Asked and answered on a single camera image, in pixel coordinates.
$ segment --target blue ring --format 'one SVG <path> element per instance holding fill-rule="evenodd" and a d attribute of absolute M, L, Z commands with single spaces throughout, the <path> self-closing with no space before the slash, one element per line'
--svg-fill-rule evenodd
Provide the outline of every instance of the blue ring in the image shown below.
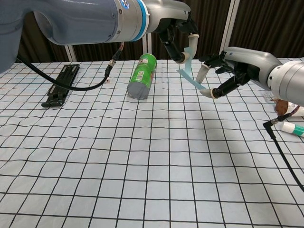
<path fill-rule="evenodd" d="M 133 39 L 132 41 L 137 41 L 143 36 L 144 30 L 145 30 L 146 25 L 147 25 L 147 14 L 146 14 L 145 7 L 140 0 L 137 0 L 137 2 L 138 2 L 139 6 L 141 7 L 141 10 L 142 10 L 142 27 L 141 27 L 141 30 L 139 31 L 137 37 L 135 37 L 135 39 Z"/>

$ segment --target dark curtain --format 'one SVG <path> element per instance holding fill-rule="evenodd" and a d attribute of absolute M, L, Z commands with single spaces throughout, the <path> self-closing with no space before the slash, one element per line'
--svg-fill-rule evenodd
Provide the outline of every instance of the dark curtain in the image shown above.
<path fill-rule="evenodd" d="M 191 7 L 191 14 L 200 31 L 198 51 L 200 56 L 219 53 L 223 39 L 230 0 L 180 0 Z M 186 34 L 178 32 L 176 39 L 181 48 L 188 46 Z M 157 59 L 170 59 L 157 34 L 152 35 L 152 53 Z"/>
<path fill-rule="evenodd" d="M 230 46 L 304 57 L 304 0 L 241 0 Z"/>
<path fill-rule="evenodd" d="M 120 43 L 75 45 L 74 51 L 78 61 L 108 61 L 118 50 Z M 135 60 L 143 54 L 143 42 L 125 42 L 120 60 Z"/>
<path fill-rule="evenodd" d="M 34 14 L 24 20 L 19 54 L 31 62 L 67 62 L 64 46 L 51 43 L 40 31 Z"/>

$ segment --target white object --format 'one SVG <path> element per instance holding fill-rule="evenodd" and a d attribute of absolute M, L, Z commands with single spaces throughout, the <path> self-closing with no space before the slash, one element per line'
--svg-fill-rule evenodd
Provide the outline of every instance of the white object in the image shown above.
<path fill-rule="evenodd" d="M 65 45 L 67 58 L 70 62 L 77 62 L 75 51 L 72 45 Z"/>
<path fill-rule="evenodd" d="M 290 134 L 295 134 L 301 137 L 304 137 L 304 127 L 297 126 L 293 123 L 283 122 L 282 129 L 283 132 Z"/>
<path fill-rule="evenodd" d="M 189 47 L 192 49 L 192 58 L 195 57 L 197 49 L 198 49 L 198 43 L 200 36 L 198 34 L 191 34 L 188 36 L 189 38 Z"/>
<path fill-rule="evenodd" d="M 151 33 L 145 34 L 142 37 L 142 53 L 143 54 L 152 54 L 152 35 Z"/>
<path fill-rule="evenodd" d="M 199 69 L 199 73 L 196 77 L 196 82 L 201 84 L 206 79 L 209 70 L 210 70 L 209 66 L 205 64 L 201 65 L 201 68 Z"/>
<path fill-rule="evenodd" d="M 225 48 L 229 47 L 232 31 L 238 14 L 239 3 L 240 0 L 231 0 L 230 2 L 229 12 L 219 53 L 221 53 Z"/>
<path fill-rule="evenodd" d="M 296 109 L 297 105 L 291 102 L 288 102 L 288 109 L 287 109 L 287 113 L 291 113 L 294 109 Z M 304 107 L 300 107 L 300 109 L 293 114 L 293 116 L 304 116 Z"/>

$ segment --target white table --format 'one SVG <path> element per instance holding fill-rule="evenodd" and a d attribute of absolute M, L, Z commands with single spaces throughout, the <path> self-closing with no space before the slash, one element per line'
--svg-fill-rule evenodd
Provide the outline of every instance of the white table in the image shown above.
<path fill-rule="evenodd" d="M 64 64 L 36 65 L 55 78 Z M 262 89 L 209 100 L 165 60 L 138 102 L 126 93 L 136 64 L 118 62 L 111 83 L 62 108 L 41 107 L 51 84 L 24 65 L 1 75 L 1 228 L 304 227 L 304 193 L 262 126 L 276 117 Z M 100 82 L 106 65 L 81 63 L 74 85 Z M 211 71 L 208 86 L 229 77 Z M 304 183 L 303 140 L 275 133 Z"/>

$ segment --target can lid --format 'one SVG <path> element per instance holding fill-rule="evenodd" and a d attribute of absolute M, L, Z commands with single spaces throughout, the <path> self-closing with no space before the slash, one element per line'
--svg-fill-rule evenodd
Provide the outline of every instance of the can lid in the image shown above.
<path fill-rule="evenodd" d="M 282 125 L 281 130 L 283 132 L 287 132 L 287 133 L 292 134 L 295 130 L 295 125 L 293 123 L 290 123 L 290 122 L 284 122 L 283 125 Z"/>
<path fill-rule="evenodd" d="M 146 99 L 149 95 L 148 87 L 141 82 L 131 82 L 128 85 L 128 93 L 131 97 L 138 100 Z"/>
<path fill-rule="evenodd" d="M 150 53 L 143 54 L 143 55 L 140 57 L 140 59 L 141 59 L 142 57 L 144 57 L 144 56 L 151 56 L 155 61 L 157 61 L 156 57 L 155 57 L 154 55 L 150 54 Z"/>

